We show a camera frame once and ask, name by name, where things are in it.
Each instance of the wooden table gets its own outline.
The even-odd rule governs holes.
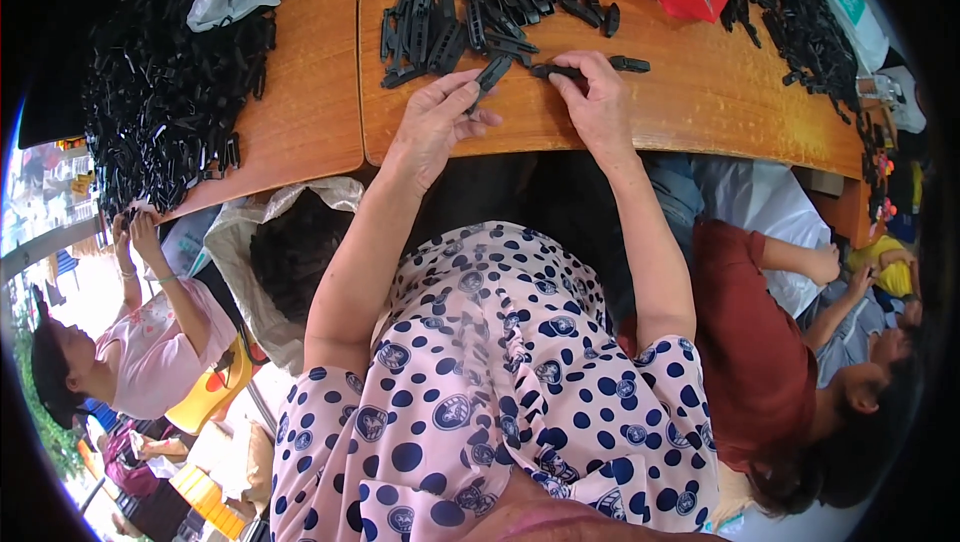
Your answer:
[[[360,94],[366,159],[379,165],[401,122],[404,106],[432,76],[396,90],[380,88],[380,22],[396,0],[360,0]],[[829,99],[809,95],[797,84],[786,88],[786,63],[762,26],[757,49],[742,26],[728,33],[719,24],[683,21],[666,14],[656,0],[616,2],[620,30],[608,40],[562,9],[525,28],[540,48],[534,62],[547,62],[569,50],[595,49],[607,56],[650,61],[649,73],[624,73],[632,90],[633,145],[638,149],[704,152],[771,159],[848,177],[860,177],[862,143],[856,128],[844,124]],[[465,15],[457,0],[460,15]],[[472,51],[458,69],[482,67]],[[483,101],[505,122],[483,140],[465,140],[457,155],[581,149],[567,108],[544,80],[514,65],[500,80],[500,93]]]
[[[356,0],[281,0],[263,99],[240,113],[240,168],[199,184],[164,219],[363,166]]]

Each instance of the polka dot blouse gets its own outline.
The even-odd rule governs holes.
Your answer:
[[[303,374],[281,410],[275,540],[456,540],[513,469],[611,519],[692,532],[716,505],[700,356],[630,360],[592,269],[487,222],[405,257],[366,378]]]

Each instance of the woman in pink shirt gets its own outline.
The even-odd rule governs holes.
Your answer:
[[[207,368],[231,345],[242,323],[211,262],[195,278],[178,278],[163,256],[146,212],[113,220],[124,280],[116,321],[96,340],[66,327],[41,306],[33,332],[32,373],[40,403],[60,427],[72,427],[82,404],[95,398],[136,419],[157,419],[183,401]],[[159,280],[161,291],[142,303],[130,244]]]

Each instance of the chair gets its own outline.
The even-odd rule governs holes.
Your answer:
[[[199,436],[210,418],[234,402],[261,366],[269,362],[263,351],[248,339],[253,335],[244,330],[237,334],[217,367],[210,367],[194,384],[187,397],[167,411],[166,417],[177,428],[191,436]]]

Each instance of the pink t-shirt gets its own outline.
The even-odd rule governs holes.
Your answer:
[[[159,419],[186,398],[236,338],[234,323],[203,282],[181,278],[180,283],[209,320],[206,349],[197,356],[163,291],[117,319],[97,340],[98,359],[110,341],[120,344],[117,389],[110,404],[114,411]]]

